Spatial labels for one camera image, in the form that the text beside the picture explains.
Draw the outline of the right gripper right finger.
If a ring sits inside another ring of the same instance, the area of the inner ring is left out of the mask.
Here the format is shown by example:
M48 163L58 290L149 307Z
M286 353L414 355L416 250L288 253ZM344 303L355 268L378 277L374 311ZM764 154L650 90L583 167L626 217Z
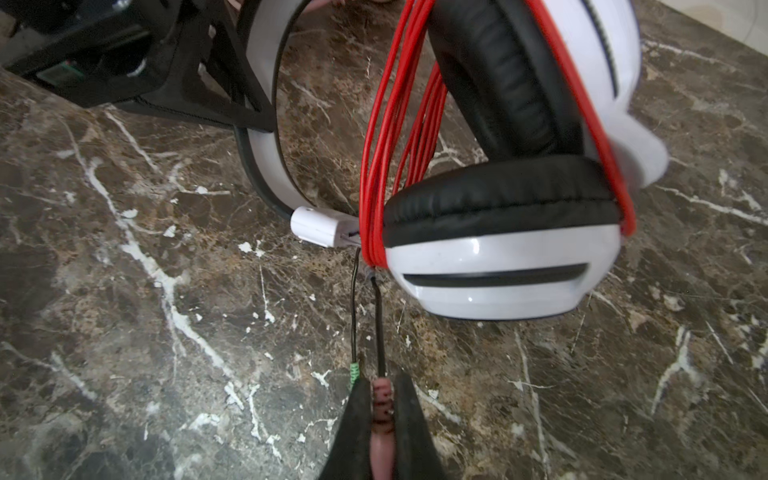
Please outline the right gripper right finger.
M393 378L393 385L395 478L446 479L411 376L401 371Z

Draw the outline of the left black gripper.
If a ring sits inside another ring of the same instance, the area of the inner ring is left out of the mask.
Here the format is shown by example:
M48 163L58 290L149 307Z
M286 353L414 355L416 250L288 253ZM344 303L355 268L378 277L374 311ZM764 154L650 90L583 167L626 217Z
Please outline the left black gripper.
M3 1L1 11L20 24L1 67L79 106L276 129L225 1Z

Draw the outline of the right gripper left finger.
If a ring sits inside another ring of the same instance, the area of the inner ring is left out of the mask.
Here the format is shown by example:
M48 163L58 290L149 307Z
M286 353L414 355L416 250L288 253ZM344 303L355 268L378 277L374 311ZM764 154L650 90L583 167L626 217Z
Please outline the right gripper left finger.
M353 385L320 480L373 478L370 443L372 432L370 381L358 378Z

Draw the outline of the white black headphones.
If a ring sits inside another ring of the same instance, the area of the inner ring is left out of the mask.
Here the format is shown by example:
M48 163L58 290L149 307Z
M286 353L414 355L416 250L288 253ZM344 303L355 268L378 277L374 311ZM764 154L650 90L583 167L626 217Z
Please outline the white black headphones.
M636 228L664 143L629 111L628 1L408 1L364 137L359 208L313 205L277 129L238 128L259 195L298 238L356 246L428 312L511 321L575 309Z

